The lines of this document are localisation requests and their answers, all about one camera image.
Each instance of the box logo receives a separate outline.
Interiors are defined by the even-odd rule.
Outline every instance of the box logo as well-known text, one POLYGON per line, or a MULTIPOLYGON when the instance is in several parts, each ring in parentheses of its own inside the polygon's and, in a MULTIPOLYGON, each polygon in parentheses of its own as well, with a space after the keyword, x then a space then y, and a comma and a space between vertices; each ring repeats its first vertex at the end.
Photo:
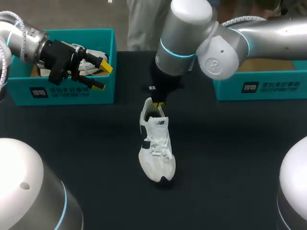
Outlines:
POLYGON ((48 98, 47 91, 44 87, 30 87, 30 91, 34 98, 48 98))
POLYGON ((245 82, 243 84, 241 93, 255 93, 257 92, 258 86, 259 86, 258 81, 245 82))

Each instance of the cardboard box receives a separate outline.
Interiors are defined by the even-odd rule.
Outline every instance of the cardboard box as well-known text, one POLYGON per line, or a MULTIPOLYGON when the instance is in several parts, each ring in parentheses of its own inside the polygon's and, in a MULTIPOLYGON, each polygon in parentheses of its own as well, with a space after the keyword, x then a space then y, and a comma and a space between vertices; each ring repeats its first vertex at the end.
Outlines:
POLYGON ((39 77, 36 66, 23 63, 13 57, 8 80, 8 91, 16 105, 68 105, 68 104, 112 104, 114 100, 117 45, 112 29, 51 30, 47 31, 51 40, 75 43, 92 50, 109 54, 111 74, 89 76, 106 85, 104 90, 91 90, 85 85, 63 80, 57 86, 48 77, 39 77))
POLYGON ((217 100, 307 98, 307 61, 248 59, 231 78, 213 81, 217 100))

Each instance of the shoelace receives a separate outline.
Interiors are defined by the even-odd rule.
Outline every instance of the shoelace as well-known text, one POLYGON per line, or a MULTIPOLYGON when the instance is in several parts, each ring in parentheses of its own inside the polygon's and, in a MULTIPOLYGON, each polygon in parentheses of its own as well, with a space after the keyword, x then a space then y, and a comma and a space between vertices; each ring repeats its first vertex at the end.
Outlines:
POLYGON ((147 136, 147 138, 152 143, 152 154, 154 156, 161 156, 164 159, 169 158, 170 160, 173 158, 172 153, 167 146, 168 138, 153 139, 151 136, 147 136))

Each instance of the teal box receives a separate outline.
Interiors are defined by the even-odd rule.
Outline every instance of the teal box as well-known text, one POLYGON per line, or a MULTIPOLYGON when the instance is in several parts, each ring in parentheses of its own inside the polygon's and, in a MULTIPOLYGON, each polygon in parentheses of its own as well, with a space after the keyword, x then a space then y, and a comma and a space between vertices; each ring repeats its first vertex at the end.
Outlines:
POLYGON ((307 61, 293 61, 295 70, 237 72, 213 80, 218 101, 307 99, 307 61))
POLYGON ((50 40, 79 44, 87 49, 99 50, 110 55, 113 67, 107 76, 88 76, 106 85, 104 90, 91 90, 85 85, 63 80, 57 86, 48 77, 30 77, 33 64, 23 63, 13 57, 8 79, 8 91, 18 106, 27 105, 68 105, 68 104, 112 104, 114 100, 117 45, 112 29, 49 30, 50 40), (43 94, 35 97, 33 90, 43 94))

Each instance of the shoe tongue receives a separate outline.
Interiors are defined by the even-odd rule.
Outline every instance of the shoe tongue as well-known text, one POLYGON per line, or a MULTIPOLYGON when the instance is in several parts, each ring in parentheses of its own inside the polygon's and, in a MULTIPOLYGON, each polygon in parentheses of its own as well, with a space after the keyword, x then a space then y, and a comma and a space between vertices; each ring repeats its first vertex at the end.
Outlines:
POLYGON ((149 118, 148 128, 148 134, 153 138, 167 138, 168 117, 149 118))

